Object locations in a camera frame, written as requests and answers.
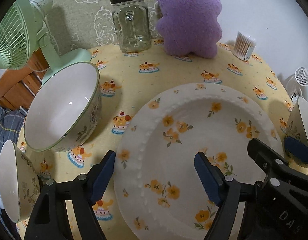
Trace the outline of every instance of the fan base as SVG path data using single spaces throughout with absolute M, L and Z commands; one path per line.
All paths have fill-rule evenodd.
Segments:
M 90 62 L 92 54 L 87 49 L 75 49 L 60 57 L 63 65 L 61 67 L 53 68 L 52 66 L 46 71 L 42 78 L 42 85 L 54 74 L 59 72 L 65 67 L 79 63 L 79 62 Z

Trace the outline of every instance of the glass jar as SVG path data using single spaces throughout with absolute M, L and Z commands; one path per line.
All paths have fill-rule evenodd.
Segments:
M 144 0 L 111 0 L 120 50 L 135 53 L 151 47 L 148 9 Z

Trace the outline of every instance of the wooden chair back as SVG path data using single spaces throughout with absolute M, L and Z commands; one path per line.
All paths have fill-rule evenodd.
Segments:
M 6 70 L 0 78 L 0 106 L 11 110 L 20 106 L 28 109 L 37 94 L 45 72 L 49 67 L 41 49 L 38 49 L 19 70 Z

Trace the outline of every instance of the plaid fabric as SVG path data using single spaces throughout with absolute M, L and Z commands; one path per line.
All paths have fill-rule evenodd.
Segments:
M 25 115 L 18 111 L 0 107 L 0 152 L 7 140 L 17 143 Z

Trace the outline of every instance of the yellow tablecloth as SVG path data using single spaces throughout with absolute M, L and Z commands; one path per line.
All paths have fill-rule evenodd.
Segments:
M 244 62 L 236 58 L 228 46 L 219 44 L 217 56 L 211 60 L 195 55 L 172 57 L 165 54 L 162 44 L 160 40 L 153 41 L 150 50 L 138 54 L 123 54 L 117 45 L 90 50 L 94 57 L 91 62 L 100 69 L 100 82 L 104 88 L 104 96 L 102 97 L 102 119 L 83 145 L 87 153 L 84 167 L 75 166 L 69 160 L 67 152 L 35 153 L 25 145 L 26 155 L 33 162 L 38 175 L 45 179 L 51 177 L 56 182 L 63 182 L 73 180 L 81 173 L 87 173 L 92 165 L 102 160 L 108 150 L 117 149 L 122 135 L 112 133 L 117 122 L 116 116 L 124 112 L 125 116 L 133 117 L 157 94 L 191 82 L 205 80 L 221 83 L 246 94 L 267 112 L 278 131 L 278 136 L 281 139 L 284 137 L 283 131 L 286 129 L 289 110 L 292 108 L 291 101 L 275 73 L 258 55 L 253 55 L 249 62 Z M 22 128 L 18 147 L 23 147 L 24 144 Z M 308 174 L 308 169 L 300 168 L 294 163 L 291 163 L 291 166 Z M 94 210 L 106 211 L 103 219 L 107 221 L 99 222 L 109 240 L 137 239 L 119 212 L 113 180 L 110 181 L 102 202 L 94 206 Z M 67 203 L 67 212 L 74 239 L 79 240 L 81 236 L 71 202 Z M 17 224 L 22 238 L 26 226 L 27 220 Z

